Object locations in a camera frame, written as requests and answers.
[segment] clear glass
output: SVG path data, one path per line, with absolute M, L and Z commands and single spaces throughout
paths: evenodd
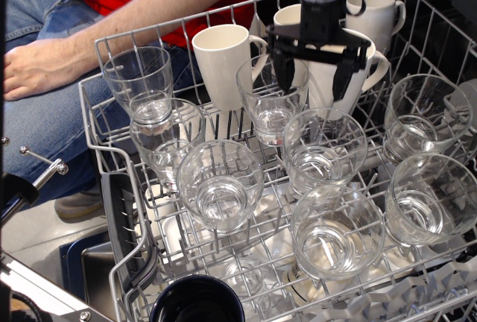
M 171 98 L 174 89 L 171 57 L 163 48 L 144 46 L 123 51 L 103 66 L 103 76 L 114 98 L 133 117 L 131 101 L 141 95 Z
M 346 280 L 382 252 L 381 210 L 346 186 L 321 186 L 299 199 L 291 216 L 297 263 L 311 279 Z
M 413 154 L 443 153 L 470 127 L 472 108 L 455 84 L 436 75 L 403 78 L 391 90 L 383 148 L 395 165 Z
M 247 61 L 237 71 L 238 90 L 257 138 L 265 145 L 281 146 L 286 124 L 305 108 L 309 85 L 308 68 L 303 61 L 294 60 L 294 71 L 287 78 L 291 81 L 291 87 L 285 93 L 278 86 L 270 58 L 258 77 L 252 79 L 250 66 L 255 67 L 263 56 L 265 55 Z
M 164 107 L 169 107 L 167 114 Z M 131 119 L 130 136 L 161 184 L 175 192 L 179 165 L 193 147 L 205 141 L 205 118 L 192 102 L 164 98 L 136 112 Z
M 386 192 L 388 235 L 401 245 L 439 244 L 477 223 L 477 180 L 457 160 L 417 154 L 394 171 Z
M 266 290 L 265 273 L 257 260 L 245 257 L 229 262 L 224 268 L 222 280 L 240 298 L 247 321 L 259 321 L 260 315 L 271 307 L 270 296 L 261 294 Z
M 189 152 L 177 172 L 184 207 L 208 230 L 238 229 L 253 213 L 264 185 L 255 154 L 244 145 L 217 139 Z
M 366 156 L 363 128 L 339 110 L 306 110 L 285 128 L 283 161 L 298 196 L 323 185 L 348 184 Z

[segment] hand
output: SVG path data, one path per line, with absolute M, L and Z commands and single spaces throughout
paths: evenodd
M 79 56 L 68 39 L 37 40 L 10 50 L 4 56 L 4 99 L 15 101 L 74 82 L 87 72 Z

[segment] robotic arm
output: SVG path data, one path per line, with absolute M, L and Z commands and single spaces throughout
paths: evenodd
M 353 72 L 366 66 L 370 42 L 340 27 L 342 4 L 342 0 L 301 0 L 300 24 L 267 27 L 268 50 L 284 92 L 291 86 L 294 58 L 337 66 L 332 90 L 334 101 L 344 97 Z M 339 45 L 344 50 L 341 54 L 322 51 L 324 45 Z

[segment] blue jeans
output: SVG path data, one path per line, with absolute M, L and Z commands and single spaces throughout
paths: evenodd
M 67 37 L 103 17 L 81 0 L 7 0 L 6 18 L 7 52 L 34 40 Z M 171 54 L 174 89 L 192 85 L 187 50 L 167 49 Z M 83 78 L 98 72 L 96 69 Z M 4 103 L 3 136 L 10 139 L 10 144 L 4 147 L 3 172 L 34 182 L 46 170 L 48 164 L 20 155 L 19 148 L 23 145 L 48 160 L 61 158 L 69 167 L 68 174 L 55 174 L 40 189 L 37 203 L 72 195 L 95 184 L 80 108 L 80 80 L 42 95 Z M 111 97 L 103 78 L 88 80 L 86 89 L 93 105 Z M 106 114 L 112 126 L 129 124 L 126 112 L 116 102 L 106 108 Z

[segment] white mug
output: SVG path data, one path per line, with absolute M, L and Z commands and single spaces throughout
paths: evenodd
M 274 15 L 275 25 L 293 25 L 300 22 L 301 4 L 290 5 L 278 10 Z M 318 107 L 332 107 L 344 113 L 351 113 L 356 105 L 357 100 L 362 92 L 368 91 L 371 87 L 376 85 L 389 69 L 388 59 L 379 51 L 373 44 L 369 37 L 360 34 L 357 31 L 345 29 L 349 33 L 362 37 L 371 41 L 370 47 L 366 51 L 366 67 L 358 72 L 355 72 L 351 77 L 346 94 L 340 101 L 333 100 L 333 78 L 336 72 L 336 65 L 328 63 L 319 63 L 309 61 L 309 75 L 311 82 L 309 83 L 309 106 L 310 108 Z M 321 51 L 342 52 L 344 47 L 336 45 L 324 45 Z M 371 64 L 373 60 L 378 61 L 376 70 L 369 77 Z
M 239 67 L 251 58 L 251 42 L 260 46 L 260 54 L 266 53 L 266 41 L 250 35 L 248 29 L 235 24 L 212 26 L 197 33 L 192 39 L 203 82 L 210 100 L 219 110 L 238 110 L 242 106 L 236 74 Z M 264 57 L 256 67 L 250 67 L 253 81 L 266 59 Z
M 406 11 L 400 0 L 364 0 L 366 9 L 361 15 L 346 15 L 346 28 L 359 31 L 369 37 L 376 50 L 386 54 L 391 45 L 391 37 L 404 25 Z M 361 10 L 362 0 L 346 0 L 351 14 Z

